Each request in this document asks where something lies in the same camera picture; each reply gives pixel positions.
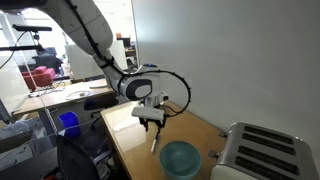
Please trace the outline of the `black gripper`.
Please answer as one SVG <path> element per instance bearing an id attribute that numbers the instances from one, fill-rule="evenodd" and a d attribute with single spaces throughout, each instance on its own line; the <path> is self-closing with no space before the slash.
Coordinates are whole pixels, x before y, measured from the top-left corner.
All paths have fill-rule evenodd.
<path id="1" fill-rule="evenodd" d="M 153 122 L 157 125 L 157 134 L 161 134 L 164 126 L 165 126 L 165 116 L 163 120 L 152 120 L 152 119 L 146 119 L 146 118 L 139 118 L 140 124 L 144 126 L 145 131 L 147 132 L 149 130 L 148 123 Z"/>

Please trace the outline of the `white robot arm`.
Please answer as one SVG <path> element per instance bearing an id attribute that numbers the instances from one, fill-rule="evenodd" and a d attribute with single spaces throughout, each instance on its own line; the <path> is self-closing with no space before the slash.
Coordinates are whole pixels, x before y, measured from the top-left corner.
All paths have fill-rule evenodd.
<path id="1" fill-rule="evenodd" d="M 122 70 L 110 48 L 113 33 L 93 0 L 0 0 L 2 11 L 36 8 L 51 17 L 72 41 L 90 55 L 106 77 L 107 85 L 130 101 L 137 101 L 131 115 L 148 130 L 165 126 L 165 112 L 159 108 L 165 94 L 160 90 L 160 69 L 143 64 L 134 73 Z"/>

